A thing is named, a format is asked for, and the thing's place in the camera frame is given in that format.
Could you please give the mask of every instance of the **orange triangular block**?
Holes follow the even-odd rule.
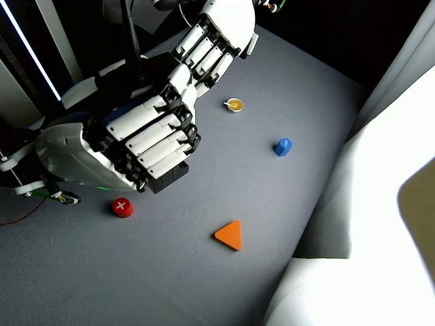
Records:
[[[234,221],[215,233],[215,238],[234,250],[242,249],[242,227],[240,221]]]

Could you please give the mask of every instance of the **white cross symbol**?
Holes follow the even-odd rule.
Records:
[[[116,207],[116,209],[122,209],[122,210],[124,210],[124,205],[125,205],[125,202],[123,202],[123,203],[118,202],[118,207]]]

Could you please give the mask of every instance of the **gray table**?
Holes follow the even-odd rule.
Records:
[[[236,61],[196,105],[203,141],[190,172],[154,195],[70,187],[75,207],[46,202],[0,228],[1,325],[257,325],[309,220],[364,90],[257,28],[254,55]],[[245,102],[242,113],[222,106]],[[278,158],[273,145],[294,148]],[[37,198],[2,196],[1,219]],[[234,219],[238,253],[211,239]]]

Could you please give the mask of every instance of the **blue block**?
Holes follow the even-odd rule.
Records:
[[[288,138],[282,138],[279,141],[278,146],[276,146],[275,148],[275,153],[278,156],[285,156],[292,149],[292,146],[293,143],[291,140],[289,140]]]

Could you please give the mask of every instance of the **red button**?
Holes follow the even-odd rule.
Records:
[[[113,202],[111,208],[119,217],[125,218],[133,214],[133,205],[126,198],[118,198]]]

